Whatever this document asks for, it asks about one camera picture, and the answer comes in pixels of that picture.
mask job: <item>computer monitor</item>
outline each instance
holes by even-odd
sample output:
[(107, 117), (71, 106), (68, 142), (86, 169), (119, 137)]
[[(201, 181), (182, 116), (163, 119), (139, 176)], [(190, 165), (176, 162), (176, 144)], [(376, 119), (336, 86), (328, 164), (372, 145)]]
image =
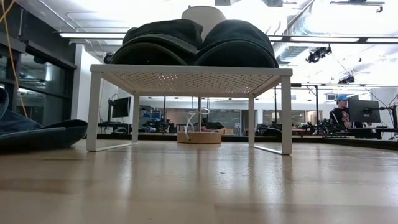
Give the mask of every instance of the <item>computer monitor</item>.
[(371, 100), (348, 100), (349, 119), (355, 122), (380, 123), (379, 102)]
[(131, 97), (114, 100), (112, 103), (112, 118), (128, 117), (130, 115)]

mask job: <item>wooden floor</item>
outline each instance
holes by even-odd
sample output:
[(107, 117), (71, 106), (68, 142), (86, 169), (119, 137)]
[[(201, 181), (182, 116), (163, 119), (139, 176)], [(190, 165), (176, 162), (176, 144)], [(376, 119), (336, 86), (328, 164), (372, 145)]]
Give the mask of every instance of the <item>wooden floor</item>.
[(84, 148), (2, 153), (1, 223), (398, 221), (394, 151), (294, 144), (292, 156), (282, 157), (247, 143), (150, 141)]

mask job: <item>blue cap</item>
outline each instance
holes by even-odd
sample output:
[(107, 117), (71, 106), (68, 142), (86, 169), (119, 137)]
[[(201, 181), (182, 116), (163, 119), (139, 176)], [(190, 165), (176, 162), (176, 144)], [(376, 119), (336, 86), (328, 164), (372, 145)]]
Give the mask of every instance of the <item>blue cap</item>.
[(337, 102), (339, 102), (340, 100), (348, 100), (346, 95), (340, 95), (337, 97)]

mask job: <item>person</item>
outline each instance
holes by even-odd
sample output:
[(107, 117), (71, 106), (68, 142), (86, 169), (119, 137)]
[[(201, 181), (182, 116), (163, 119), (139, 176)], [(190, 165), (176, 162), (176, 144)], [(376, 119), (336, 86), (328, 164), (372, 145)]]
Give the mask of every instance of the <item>person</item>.
[(348, 98), (340, 95), (337, 98), (337, 107), (330, 111), (330, 121), (333, 124), (348, 128), (363, 128), (363, 124), (359, 122), (351, 122), (349, 119)]

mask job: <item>perforated tabletop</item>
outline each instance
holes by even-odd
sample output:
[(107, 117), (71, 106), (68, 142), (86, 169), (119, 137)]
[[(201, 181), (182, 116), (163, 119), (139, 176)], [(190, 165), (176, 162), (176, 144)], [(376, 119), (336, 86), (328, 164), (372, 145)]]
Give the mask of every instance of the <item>perforated tabletop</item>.
[(257, 97), (292, 76), (291, 69), (92, 65), (93, 75), (141, 96)]

